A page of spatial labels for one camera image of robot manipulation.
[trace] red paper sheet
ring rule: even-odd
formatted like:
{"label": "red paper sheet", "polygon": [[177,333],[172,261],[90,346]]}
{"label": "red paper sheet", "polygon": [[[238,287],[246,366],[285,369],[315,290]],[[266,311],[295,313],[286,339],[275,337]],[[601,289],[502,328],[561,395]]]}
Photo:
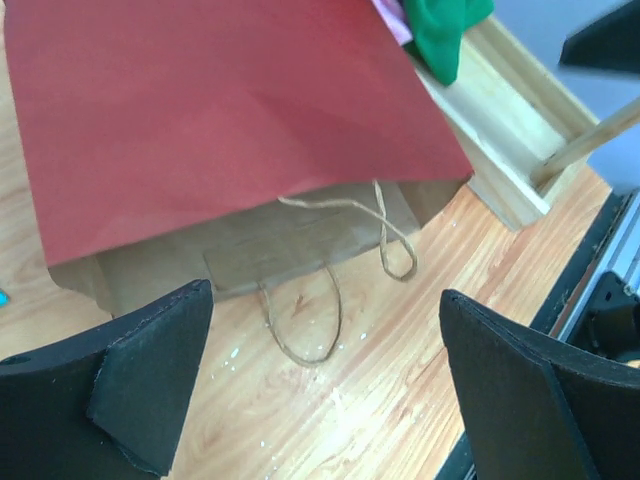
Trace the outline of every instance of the red paper sheet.
{"label": "red paper sheet", "polygon": [[49,265],[331,184],[471,167],[369,0],[7,0]]}

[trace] wooden frame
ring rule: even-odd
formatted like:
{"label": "wooden frame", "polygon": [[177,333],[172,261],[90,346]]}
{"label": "wooden frame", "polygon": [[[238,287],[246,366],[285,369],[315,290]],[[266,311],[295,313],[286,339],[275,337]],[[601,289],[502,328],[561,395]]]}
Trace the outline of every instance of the wooden frame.
{"label": "wooden frame", "polygon": [[493,16],[463,38],[450,87],[415,66],[475,168],[470,188],[513,230],[546,215],[588,153],[559,173],[549,160],[598,126],[593,113]]}

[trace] green fabric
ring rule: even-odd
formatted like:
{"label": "green fabric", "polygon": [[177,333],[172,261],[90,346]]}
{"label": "green fabric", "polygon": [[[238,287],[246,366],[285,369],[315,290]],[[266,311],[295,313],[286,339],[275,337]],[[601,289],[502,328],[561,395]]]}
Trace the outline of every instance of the green fabric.
{"label": "green fabric", "polygon": [[[458,75],[464,32],[493,12],[493,0],[404,0],[415,49],[444,85]],[[413,46],[407,51],[415,54]]]}

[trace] paper bag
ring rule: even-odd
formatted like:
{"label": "paper bag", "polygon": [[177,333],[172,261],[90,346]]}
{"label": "paper bag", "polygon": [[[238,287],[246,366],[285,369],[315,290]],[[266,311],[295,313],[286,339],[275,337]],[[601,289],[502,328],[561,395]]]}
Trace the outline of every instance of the paper bag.
{"label": "paper bag", "polygon": [[[141,282],[158,285],[154,298],[203,276],[241,294],[250,276],[234,272],[283,281],[379,241],[379,224],[357,212],[269,206],[280,196],[321,191],[375,208],[374,179],[430,181],[449,199],[471,174],[367,0],[6,3],[46,261],[59,283],[93,291],[114,313],[142,301],[114,292]],[[425,185],[411,189],[424,197]],[[385,189],[390,219],[406,220],[406,231],[423,224],[412,209],[424,203]],[[318,232],[322,247],[305,244]],[[284,255],[292,244],[309,248]],[[126,268],[138,262],[145,268]]]}

